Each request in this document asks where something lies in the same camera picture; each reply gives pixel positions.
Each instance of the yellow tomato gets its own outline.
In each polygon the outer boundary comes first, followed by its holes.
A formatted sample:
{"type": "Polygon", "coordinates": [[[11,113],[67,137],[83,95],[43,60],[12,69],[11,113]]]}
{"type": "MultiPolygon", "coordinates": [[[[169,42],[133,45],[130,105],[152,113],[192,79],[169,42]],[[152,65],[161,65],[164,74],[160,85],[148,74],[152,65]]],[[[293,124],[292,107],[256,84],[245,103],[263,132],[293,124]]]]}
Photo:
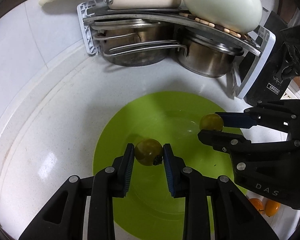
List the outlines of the yellow tomato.
{"type": "Polygon", "coordinates": [[[218,114],[207,114],[200,120],[200,130],[222,131],[223,119],[218,114]]]}
{"type": "Polygon", "coordinates": [[[134,156],[144,166],[159,165],[162,163],[163,148],[157,140],[145,139],[136,145],[134,156]]]}

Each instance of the kettle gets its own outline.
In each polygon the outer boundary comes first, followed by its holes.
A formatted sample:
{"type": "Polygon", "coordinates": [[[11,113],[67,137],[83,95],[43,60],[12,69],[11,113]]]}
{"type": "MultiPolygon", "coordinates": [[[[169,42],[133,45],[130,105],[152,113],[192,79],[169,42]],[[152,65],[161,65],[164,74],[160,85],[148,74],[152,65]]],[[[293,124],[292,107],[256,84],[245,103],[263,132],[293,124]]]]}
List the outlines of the kettle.
{"type": "Polygon", "coordinates": [[[189,11],[199,18],[238,33],[258,27],[262,18],[260,0],[183,0],[189,11]]]}

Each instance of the dish rack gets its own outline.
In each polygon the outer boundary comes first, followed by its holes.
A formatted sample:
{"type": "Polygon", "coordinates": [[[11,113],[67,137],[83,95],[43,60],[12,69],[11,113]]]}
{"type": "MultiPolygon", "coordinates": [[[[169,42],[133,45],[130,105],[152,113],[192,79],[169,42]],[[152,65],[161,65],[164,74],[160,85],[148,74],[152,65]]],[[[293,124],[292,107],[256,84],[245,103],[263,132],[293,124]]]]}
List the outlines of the dish rack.
{"type": "Polygon", "coordinates": [[[220,38],[226,39],[246,51],[249,51],[255,55],[255,59],[246,74],[246,76],[241,80],[239,75],[239,65],[234,60],[231,67],[231,74],[233,78],[233,87],[232,87],[232,95],[239,99],[243,99],[247,94],[257,77],[259,76],[263,66],[266,64],[268,57],[272,51],[272,48],[275,43],[275,35],[264,28],[263,26],[259,26],[257,31],[257,35],[262,38],[261,45],[258,45],[254,40],[247,41],[241,40],[237,37],[234,37],[228,33],[217,30],[208,25],[204,25],[202,23],[196,22],[195,20],[185,18],[180,16],[174,11],[178,12],[177,9],[171,9],[165,11],[161,9],[157,10],[118,10],[118,12],[114,12],[113,10],[109,10],[105,8],[104,0],[92,0],[89,2],[81,3],[77,6],[77,12],[81,27],[81,32],[84,40],[84,44],[87,50],[87,53],[90,55],[99,55],[101,53],[100,45],[98,41],[93,40],[93,35],[95,34],[94,30],[90,28],[90,23],[95,20],[105,20],[105,19],[148,19],[154,21],[165,21],[174,24],[184,25],[192,28],[196,28],[199,30],[206,31],[213,35],[219,36],[220,38]]]}

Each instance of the metal lid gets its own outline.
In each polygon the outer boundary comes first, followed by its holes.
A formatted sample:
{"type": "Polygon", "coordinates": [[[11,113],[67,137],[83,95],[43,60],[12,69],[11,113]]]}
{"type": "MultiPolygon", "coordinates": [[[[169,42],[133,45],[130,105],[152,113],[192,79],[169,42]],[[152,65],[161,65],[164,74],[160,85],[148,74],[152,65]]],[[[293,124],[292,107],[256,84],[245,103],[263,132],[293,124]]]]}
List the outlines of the metal lid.
{"type": "Polygon", "coordinates": [[[137,28],[147,28],[147,27],[156,27],[170,25],[167,22],[158,22],[151,20],[143,19],[107,19],[107,20],[98,20],[94,21],[94,24],[91,26],[94,30],[118,30],[118,29],[137,29],[137,28]]]}
{"type": "Polygon", "coordinates": [[[244,53],[242,47],[239,47],[234,43],[227,41],[226,39],[222,39],[211,33],[195,28],[187,27],[185,31],[185,37],[210,49],[214,49],[228,55],[241,56],[244,53]]]}

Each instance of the stainless steel pot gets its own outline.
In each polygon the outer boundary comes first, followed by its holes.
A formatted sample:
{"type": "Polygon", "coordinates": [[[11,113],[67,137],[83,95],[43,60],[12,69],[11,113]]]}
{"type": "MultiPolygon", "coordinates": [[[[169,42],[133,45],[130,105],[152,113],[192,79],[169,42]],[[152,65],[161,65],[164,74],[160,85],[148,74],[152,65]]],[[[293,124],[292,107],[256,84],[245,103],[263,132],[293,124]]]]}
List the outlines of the stainless steel pot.
{"type": "Polygon", "coordinates": [[[243,54],[241,47],[192,28],[179,33],[179,39],[188,48],[187,54],[178,52],[181,65],[206,77],[223,76],[230,71],[234,57],[243,54]]]}
{"type": "Polygon", "coordinates": [[[96,21],[92,28],[102,33],[100,41],[103,57],[121,66],[145,66],[157,63],[168,55],[170,48],[184,48],[173,40],[174,25],[142,19],[96,21]]]}

